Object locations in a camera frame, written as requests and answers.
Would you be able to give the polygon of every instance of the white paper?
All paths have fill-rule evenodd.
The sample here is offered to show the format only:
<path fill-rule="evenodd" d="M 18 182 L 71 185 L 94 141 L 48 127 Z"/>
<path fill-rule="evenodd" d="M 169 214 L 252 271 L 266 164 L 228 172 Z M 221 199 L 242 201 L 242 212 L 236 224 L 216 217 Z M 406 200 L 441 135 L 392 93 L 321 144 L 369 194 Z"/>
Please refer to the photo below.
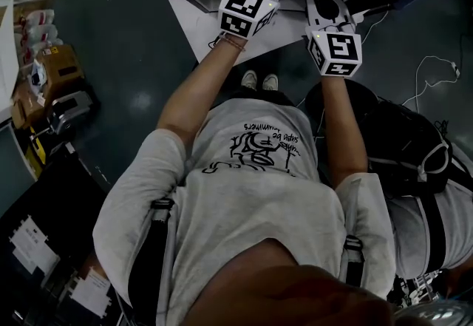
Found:
<path fill-rule="evenodd" d="M 28 272 L 30 272 L 30 274 L 33 273 L 33 271 L 36 268 L 36 264 L 33 263 L 28 258 L 26 258 L 25 255 L 23 255 L 20 250 L 15 248 L 15 250 L 13 250 L 13 256 L 19 260 L 19 262 L 23 265 L 23 267 L 27 269 Z"/>
<path fill-rule="evenodd" d="M 28 260 L 33 260 L 33 255 L 43 248 L 45 240 L 46 236 L 31 217 L 28 217 L 10 241 Z"/>
<path fill-rule="evenodd" d="M 25 268 L 33 267 L 34 270 L 35 267 L 39 267 L 45 274 L 51 271 L 59 257 L 46 244 L 46 238 L 31 217 L 28 217 L 14 233 L 11 243 L 24 258 L 26 265 L 17 255 L 15 256 Z"/>
<path fill-rule="evenodd" d="M 58 259 L 59 257 L 46 243 L 43 243 L 42 248 L 38 249 L 32 256 L 33 263 L 46 275 L 52 270 Z"/>
<path fill-rule="evenodd" d="M 110 304 L 110 298 L 106 295 L 109 289 L 110 281 L 91 268 L 85 280 L 79 279 L 71 298 L 103 318 L 106 307 Z"/>

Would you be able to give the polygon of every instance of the white sneaker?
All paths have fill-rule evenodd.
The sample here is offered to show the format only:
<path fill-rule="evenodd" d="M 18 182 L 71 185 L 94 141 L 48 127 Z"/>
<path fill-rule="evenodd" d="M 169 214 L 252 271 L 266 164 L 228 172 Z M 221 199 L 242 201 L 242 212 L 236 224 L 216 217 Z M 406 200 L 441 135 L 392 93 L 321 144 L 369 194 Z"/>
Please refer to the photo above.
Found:
<path fill-rule="evenodd" d="M 242 86 L 245 86 L 247 88 L 250 88 L 256 91 L 257 83 L 258 83 L 258 78 L 256 76 L 256 73 L 252 69 L 249 69 L 247 72 L 245 72 L 242 79 Z"/>
<path fill-rule="evenodd" d="M 278 77 L 274 74 L 268 75 L 263 81 L 262 88 L 265 91 L 277 91 L 278 90 Z"/>

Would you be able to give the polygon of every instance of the bag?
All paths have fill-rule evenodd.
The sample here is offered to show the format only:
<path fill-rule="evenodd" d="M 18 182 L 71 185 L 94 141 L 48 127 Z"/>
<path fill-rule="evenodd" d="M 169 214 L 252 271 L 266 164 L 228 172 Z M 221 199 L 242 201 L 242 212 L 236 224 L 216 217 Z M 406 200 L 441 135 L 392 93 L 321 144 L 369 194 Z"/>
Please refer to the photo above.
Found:
<path fill-rule="evenodd" d="M 452 149 L 423 115 L 381 101 L 359 124 L 370 170 L 392 196 L 419 196 L 445 189 Z"/>
<path fill-rule="evenodd" d="M 445 191 L 448 180 L 473 191 L 472 176 L 437 128 L 404 106 L 381 101 L 359 126 L 370 170 L 378 174 L 384 193 L 417 199 L 431 246 L 426 273 L 440 269 L 446 238 L 435 195 Z"/>

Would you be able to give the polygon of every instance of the black strap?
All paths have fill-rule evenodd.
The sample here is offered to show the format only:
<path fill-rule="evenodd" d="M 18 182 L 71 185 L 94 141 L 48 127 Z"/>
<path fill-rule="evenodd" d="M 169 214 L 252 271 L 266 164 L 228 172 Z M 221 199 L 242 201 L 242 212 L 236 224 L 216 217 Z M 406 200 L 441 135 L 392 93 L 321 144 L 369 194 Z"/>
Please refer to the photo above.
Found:
<path fill-rule="evenodd" d="M 170 210 L 172 200 L 153 202 L 153 209 Z M 160 297 L 161 274 L 168 239 L 169 213 L 160 220 L 152 220 L 148 236 L 141 246 L 128 281 L 128 295 L 139 325 L 155 326 L 157 301 Z"/>
<path fill-rule="evenodd" d="M 468 169 L 458 159 L 455 159 L 455 161 L 458 162 L 466 171 L 459 169 L 455 164 L 451 163 L 449 167 L 449 179 L 473 192 L 473 179 L 470 176 Z"/>
<path fill-rule="evenodd" d="M 363 243 L 359 238 L 347 235 L 344 248 L 348 250 L 347 277 L 345 282 L 353 287 L 361 287 L 364 268 Z M 351 259 L 353 253 L 356 255 L 356 259 Z"/>
<path fill-rule="evenodd" d="M 445 261 L 445 230 L 434 194 L 419 197 L 429 225 L 430 256 L 426 274 L 442 268 Z"/>

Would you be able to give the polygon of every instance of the gray t-shirt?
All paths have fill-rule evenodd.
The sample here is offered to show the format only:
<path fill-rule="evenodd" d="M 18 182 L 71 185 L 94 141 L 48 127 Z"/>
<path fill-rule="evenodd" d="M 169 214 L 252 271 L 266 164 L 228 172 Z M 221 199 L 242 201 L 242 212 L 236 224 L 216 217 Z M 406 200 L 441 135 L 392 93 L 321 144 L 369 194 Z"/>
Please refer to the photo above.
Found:
<path fill-rule="evenodd" d="M 364 244 L 362 285 L 379 296 L 392 286 L 394 240 L 377 175 L 352 175 L 336 191 L 321 184 L 310 124 L 296 108 L 226 101 L 209 112 L 187 161 L 174 133 L 158 129 L 146 138 L 110 191 L 93 234 L 105 272 L 127 301 L 150 202 L 169 194 L 176 204 L 173 250 L 166 247 L 158 325 L 181 323 L 222 266 L 267 238 L 299 264 L 338 276 L 346 217 Z"/>
<path fill-rule="evenodd" d="M 470 172 L 473 163 L 453 145 L 453 154 Z M 454 268 L 473 254 L 473 194 L 451 180 L 443 192 L 435 195 L 445 231 L 446 251 L 442 268 Z M 429 224 L 418 198 L 387 200 L 396 242 L 397 274 L 413 279 L 426 273 L 431 249 Z"/>

